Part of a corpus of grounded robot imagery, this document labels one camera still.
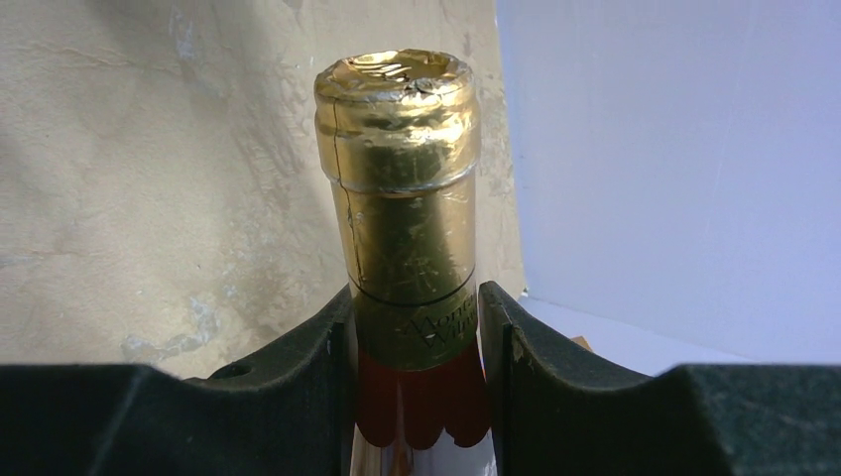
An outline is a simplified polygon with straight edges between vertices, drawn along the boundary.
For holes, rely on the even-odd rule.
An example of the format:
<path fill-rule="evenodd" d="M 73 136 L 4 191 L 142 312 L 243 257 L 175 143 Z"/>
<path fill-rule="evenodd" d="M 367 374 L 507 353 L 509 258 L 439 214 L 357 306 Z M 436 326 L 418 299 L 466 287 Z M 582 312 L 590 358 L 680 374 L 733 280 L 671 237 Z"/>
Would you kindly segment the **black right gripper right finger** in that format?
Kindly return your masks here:
<path fill-rule="evenodd" d="M 478 291 L 492 432 L 503 475 L 836 475 L 840 370 L 615 364 Z"/>

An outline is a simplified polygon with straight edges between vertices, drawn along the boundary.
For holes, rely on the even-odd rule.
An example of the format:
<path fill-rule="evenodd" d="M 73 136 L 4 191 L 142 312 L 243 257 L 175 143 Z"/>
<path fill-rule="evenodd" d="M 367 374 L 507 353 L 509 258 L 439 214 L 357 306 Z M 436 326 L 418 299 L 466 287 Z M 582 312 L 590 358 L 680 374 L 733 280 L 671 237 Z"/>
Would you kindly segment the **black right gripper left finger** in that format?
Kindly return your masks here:
<path fill-rule="evenodd" d="M 148 365 L 5 365 L 5 475 L 345 475 L 352 424 L 340 291 L 207 378 Z"/>

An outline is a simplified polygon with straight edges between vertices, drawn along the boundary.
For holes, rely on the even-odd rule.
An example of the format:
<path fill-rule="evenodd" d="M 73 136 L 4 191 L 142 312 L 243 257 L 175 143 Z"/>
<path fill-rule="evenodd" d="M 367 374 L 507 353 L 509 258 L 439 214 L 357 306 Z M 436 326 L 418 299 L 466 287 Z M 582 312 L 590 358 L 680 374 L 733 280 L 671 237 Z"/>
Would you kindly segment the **red wine bottle gold cap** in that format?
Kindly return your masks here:
<path fill-rule="evenodd" d="M 424 50 L 340 59 L 314 125 L 351 293 L 354 475 L 493 475 L 480 351 L 471 68 Z"/>

